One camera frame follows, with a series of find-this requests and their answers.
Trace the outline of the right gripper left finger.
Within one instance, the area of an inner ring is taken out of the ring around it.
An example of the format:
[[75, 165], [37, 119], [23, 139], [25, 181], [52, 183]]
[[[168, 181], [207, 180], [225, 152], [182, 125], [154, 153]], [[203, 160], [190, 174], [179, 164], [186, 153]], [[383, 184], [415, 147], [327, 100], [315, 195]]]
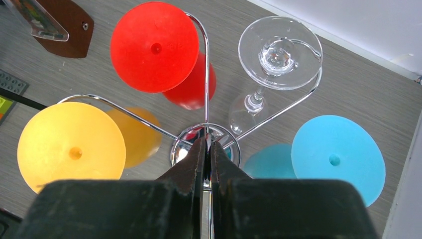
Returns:
[[156, 180], [62, 180], [44, 187], [18, 239], [199, 239], [206, 140]]

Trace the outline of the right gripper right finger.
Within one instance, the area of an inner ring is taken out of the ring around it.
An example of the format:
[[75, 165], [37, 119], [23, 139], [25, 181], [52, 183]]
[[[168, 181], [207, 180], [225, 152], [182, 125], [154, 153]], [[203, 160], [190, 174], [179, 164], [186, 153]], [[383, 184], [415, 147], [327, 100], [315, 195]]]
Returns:
[[357, 190], [345, 181], [252, 179], [221, 144], [210, 146], [217, 239], [375, 239]]

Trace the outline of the yellow wine glass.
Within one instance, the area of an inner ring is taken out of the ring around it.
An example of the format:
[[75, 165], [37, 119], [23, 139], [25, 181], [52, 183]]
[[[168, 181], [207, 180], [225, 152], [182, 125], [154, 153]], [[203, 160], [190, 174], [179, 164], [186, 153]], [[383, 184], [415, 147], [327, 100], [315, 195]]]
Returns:
[[38, 112], [17, 147], [21, 175], [35, 193], [57, 180], [118, 180], [161, 146], [162, 134], [112, 109], [66, 102]]

